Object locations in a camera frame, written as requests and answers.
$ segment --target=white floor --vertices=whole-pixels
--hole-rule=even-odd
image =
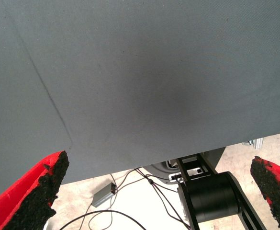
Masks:
[[[249,201],[258,213],[262,222],[268,230],[278,229],[277,222],[273,219],[267,202],[263,199],[256,183],[250,175],[250,164],[254,156],[260,156],[266,160],[280,165],[280,134],[264,138],[262,149],[255,150],[252,147],[236,144],[228,146],[216,167],[220,172],[230,171],[239,181]],[[117,184],[120,184],[127,171],[114,173]],[[140,179],[141,176],[132,172],[125,184]],[[58,230],[70,220],[85,213],[88,205],[92,201],[92,196],[99,191],[112,179],[110,175],[100,176],[75,183],[65,184],[60,187],[58,199],[54,202],[53,208],[57,214],[49,220],[48,230]],[[166,187],[176,189],[176,185],[165,185]],[[175,209],[183,216],[180,199],[177,193],[162,189],[164,194],[171,201]],[[109,206],[107,201],[98,208],[91,207],[90,211],[106,209]],[[146,181],[141,180],[135,184],[122,189],[112,207],[135,218],[147,230],[184,230],[181,223],[170,218],[163,207],[159,197],[152,186]],[[86,217],[82,230],[87,230],[88,220],[92,217]],[[91,223],[93,230],[101,230],[110,223],[109,213],[98,215]],[[78,230],[81,220],[75,221],[65,229]],[[201,230],[242,230],[244,229],[237,216],[231,216],[214,221],[208,221],[200,224]],[[137,230],[140,229],[136,224],[126,217],[113,214],[113,224],[109,230]]]

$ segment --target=black metal bracket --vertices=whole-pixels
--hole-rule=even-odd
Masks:
[[[200,230],[200,222],[235,214],[247,230],[266,229],[230,172],[217,173],[202,153],[176,162],[183,178],[178,193],[193,230]],[[194,168],[200,168],[199,172],[189,175]]]

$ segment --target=gray cloth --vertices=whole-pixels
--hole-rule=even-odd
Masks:
[[[0,1],[0,193],[280,133],[280,1]]]

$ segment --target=wire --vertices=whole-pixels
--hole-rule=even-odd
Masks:
[[[114,204],[114,202],[111,203],[111,201],[112,201],[112,197],[111,197],[111,199],[110,199],[110,206],[109,206],[107,209],[105,209],[105,210],[109,210],[109,209],[112,210],[112,205]],[[91,228],[91,226],[90,226],[92,220],[93,220],[95,217],[97,217],[99,214],[101,214],[101,212],[100,212],[100,213],[97,213],[96,215],[94,215],[94,216],[89,220],[89,222],[88,222],[88,227],[89,227],[90,230],[92,230],[92,228]],[[105,228],[103,228],[103,229],[101,229],[101,230],[106,230],[106,229],[108,229],[108,228],[112,225],[112,222],[113,222],[113,216],[112,216],[112,213],[111,213],[111,221],[110,221],[110,224],[109,224],[107,227],[105,227]]]
[[[112,177],[113,182],[115,183],[115,190],[117,190],[116,180],[115,180],[115,178],[113,177],[112,174],[110,174],[110,176]],[[117,197],[117,191],[115,192],[115,197],[114,197],[113,203],[112,203],[112,198],[113,198],[113,197],[111,197],[111,199],[110,199],[110,206],[109,206],[106,210],[109,210],[109,209],[111,210],[111,209],[112,209],[112,205],[114,204],[114,202],[115,202],[115,200],[116,200],[116,197]],[[88,222],[88,227],[89,227],[90,230],[92,230],[92,228],[91,228],[91,226],[90,226],[90,223],[91,223],[92,220],[93,220],[96,216],[98,216],[99,214],[101,214],[101,212],[98,213],[98,214],[96,214],[96,215],[94,215],[94,216],[89,220],[89,222]],[[108,228],[112,225],[112,222],[113,222],[113,216],[112,216],[112,213],[111,213],[111,221],[110,221],[110,224],[109,224],[107,227],[105,227],[105,228],[103,228],[103,229],[101,229],[101,230],[106,230],[106,229],[108,229]]]
[[[118,190],[118,192],[121,191],[121,190],[122,190],[123,188],[125,188],[126,186],[131,185],[131,184],[134,184],[134,183],[136,183],[136,182],[138,182],[138,181],[141,181],[141,180],[143,180],[143,179],[145,179],[145,178],[141,178],[141,179],[139,179],[139,180],[130,182],[130,183],[128,183],[128,184],[125,184],[123,187],[121,187],[121,188]]]
[[[117,189],[119,189],[119,188],[122,186],[122,184],[125,182],[127,176],[128,176],[131,172],[133,172],[134,170],[135,170],[135,169],[131,169],[131,170],[126,174],[125,178],[124,178],[123,181],[120,183],[120,185],[117,187]]]
[[[77,217],[77,218],[71,220],[69,223],[66,223],[66,224],[65,224],[62,228],[60,228],[59,230],[64,229],[66,226],[68,226],[69,224],[73,223],[73,222],[76,221],[76,220],[79,220],[80,218],[83,218],[83,217],[85,217],[85,216],[88,216],[88,215],[91,215],[91,214],[94,214],[94,213],[101,213],[101,212],[112,212],[112,213],[121,214],[121,215],[123,215],[123,216],[125,216],[125,217],[131,219],[134,223],[136,223],[136,224],[137,224],[139,227],[141,227],[143,230],[146,230],[146,228],[144,228],[144,227],[142,226],[142,224],[140,224],[138,221],[136,221],[136,220],[135,220],[134,218],[132,218],[131,216],[129,216],[129,215],[123,213],[123,212],[119,212],[119,211],[115,211],[115,210],[100,210],[100,211],[94,211],[94,212],[89,212],[89,213],[83,214],[83,215],[81,215],[81,216],[79,216],[79,217]]]
[[[88,213],[88,210],[89,210],[89,208],[90,208],[91,206],[92,206],[92,203],[88,206],[87,211],[86,211],[85,214]],[[82,222],[81,222],[81,225],[80,225],[80,227],[79,227],[79,230],[81,230],[85,218],[86,218],[86,216],[83,217]]]
[[[167,199],[167,197],[163,194],[163,192],[156,187],[156,189],[161,193],[161,195],[166,199],[166,201],[168,202],[168,204],[171,206],[171,208],[174,210],[174,212],[176,213],[176,215],[178,216],[178,218],[182,221],[182,223],[184,224],[184,226],[186,226],[187,229],[190,229],[190,226],[187,225],[182,218],[180,217],[180,215],[178,214],[178,212],[176,211],[176,209],[173,207],[173,205],[170,203],[170,201]]]
[[[157,184],[156,182],[154,182],[154,184],[155,184],[155,185],[158,185],[159,187],[164,188],[164,189],[166,189],[166,190],[172,191],[172,192],[174,192],[174,193],[178,193],[178,191],[175,191],[175,190],[170,189],[170,188],[163,187],[162,185]]]
[[[157,193],[157,195],[159,196],[160,200],[162,201],[163,206],[164,206],[164,208],[165,208],[166,212],[168,213],[168,215],[169,215],[170,217],[172,217],[173,219],[175,219],[175,220],[177,220],[177,221],[179,221],[179,222],[180,222],[180,219],[178,219],[178,218],[176,218],[176,217],[172,216],[172,215],[168,212],[168,209],[167,209],[167,207],[166,207],[166,205],[165,205],[165,203],[164,203],[164,201],[163,201],[162,197],[160,196],[160,194],[158,193],[157,189],[155,189],[155,187],[154,187],[154,186],[153,186],[153,189],[155,190],[155,192],[156,192],[156,193]]]
[[[146,174],[145,176],[153,176],[153,177],[158,178],[158,179],[161,179],[161,180],[170,181],[170,179],[163,178],[163,177],[159,177],[159,176],[155,176],[155,175],[152,175],[152,174]]]
[[[148,180],[148,182],[153,186],[153,188],[157,189],[161,195],[166,199],[166,201],[168,202],[168,204],[171,206],[171,208],[174,210],[174,212],[176,213],[176,215],[178,216],[179,219],[173,217],[172,215],[169,214],[168,210],[166,209],[168,215],[172,218],[174,218],[175,220],[181,222],[184,224],[184,226],[187,228],[187,229],[190,229],[190,226],[187,225],[183,220],[182,218],[179,216],[178,212],[176,211],[176,209],[173,207],[173,205],[170,203],[170,201],[166,198],[166,196],[163,194],[163,192],[155,185],[155,182],[152,180],[152,179],[149,179],[148,176],[146,176],[144,173],[142,173],[142,171],[140,169],[134,169],[137,173],[139,173],[140,175],[142,175],[144,178],[146,178]]]

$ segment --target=metal bar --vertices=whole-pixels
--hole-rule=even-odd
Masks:
[[[176,162],[177,162],[178,168],[179,168],[179,170],[181,172],[181,176],[182,176],[183,180],[185,182],[186,181],[190,181],[190,177],[188,175],[188,172],[187,172],[187,169],[186,169],[184,163],[182,162],[182,159],[177,158]]]
[[[214,167],[212,167],[212,165],[207,161],[202,153],[196,154],[196,156],[197,160],[205,168],[206,171],[210,172],[211,174],[217,174],[217,171],[214,169]]]

